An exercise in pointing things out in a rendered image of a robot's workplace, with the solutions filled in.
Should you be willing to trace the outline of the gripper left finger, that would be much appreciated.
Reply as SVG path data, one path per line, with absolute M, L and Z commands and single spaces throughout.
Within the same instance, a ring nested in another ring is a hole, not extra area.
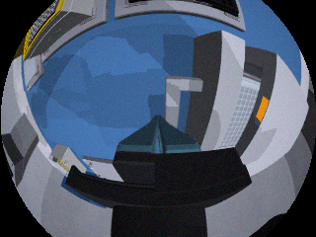
M 158 152 L 158 116 L 118 143 L 117 151 Z M 157 138 L 156 138 L 157 136 Z M 156 144 L 155 144 L 156 142 Z

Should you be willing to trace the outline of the blue flat mat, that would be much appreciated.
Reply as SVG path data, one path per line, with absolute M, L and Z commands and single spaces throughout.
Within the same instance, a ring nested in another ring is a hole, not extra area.
M 293 36 L 262 0 L 239 0 L 246 32 L 191 15 L 147 14 L 115 18 L 73 39 L 44 65 L 27 92 L 35 122 L 51 149 L 67 146 L 83 156 L 114 160 L 120 141 L 158 115 L 165 118 L 166 76 L 193 76 L 194 38 L 223 30 L 245 46 L 276 53 L 300 86 L 301 56 Z M 95 173 L 94 173 L 95 174 Z

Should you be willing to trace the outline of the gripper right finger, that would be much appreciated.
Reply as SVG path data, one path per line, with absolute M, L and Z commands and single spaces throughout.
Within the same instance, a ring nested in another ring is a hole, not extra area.
M 158 115 L 159 153 L 200 152 L 199 143 Z

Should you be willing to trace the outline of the blue open-top tray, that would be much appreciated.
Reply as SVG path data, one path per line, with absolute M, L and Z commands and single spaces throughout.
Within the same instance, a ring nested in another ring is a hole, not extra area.
M 90 172 L 87 172 L 87 171 L 85 172 L 85 174 L 98 177 L 96 174 L 90 173 Z M 88 201 L 89 203 L 92 203 L 92 204 L 94 204 L 94 205 L 97 205 L 97 206 L 106 208 L 105 206 L 102 206 L 102 205 L 100 205 L 100 204 L 98 204 L 98 203 L 96 203 L 96 202 L 94 202 L 94 201 L 92 201 L 92 200 L 89 200 L 88 198 L 83 197 L 82 195 L 78 194 L 77 192 L 75 192 L 74 190 L 72 190 L 71 188 L 69 188 L 69 187 L 65 184 L 66 179 L 67 179 L 66 176 L 64 176 L 63 181 L 62 181 L 62 183 L 61 183 L 61 186 L 62 186 L 63 188 L 65 188 L 66 190 L 68 190 L 69 192 L 71 192 L 72 194 L 74 194 L 75 196 L 77 196 L 77 197 L 79 197 L 79 198 L 81 198 L 81 199 L 83 199 L 83 200 L 85 200 L 85 201 Z

